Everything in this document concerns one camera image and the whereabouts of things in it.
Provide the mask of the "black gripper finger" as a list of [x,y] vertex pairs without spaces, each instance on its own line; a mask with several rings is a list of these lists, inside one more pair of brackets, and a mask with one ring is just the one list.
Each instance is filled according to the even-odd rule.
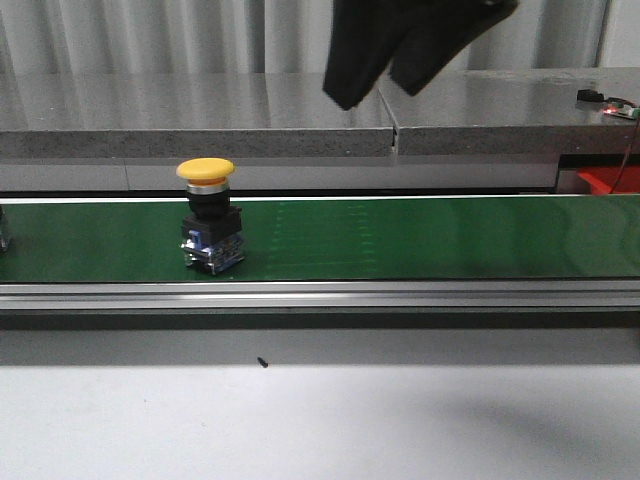
[[414,96],[430,82],[426,54],[412,33],[424,33],[428,1],[335,1],[323,91],[341,109],[357,106],[371,91],[399,49],[414,59],[396,72],[395,82]]
[[516,1],[439,1],[393,55],[390,78],[414,96],[464,48],[508,18]]

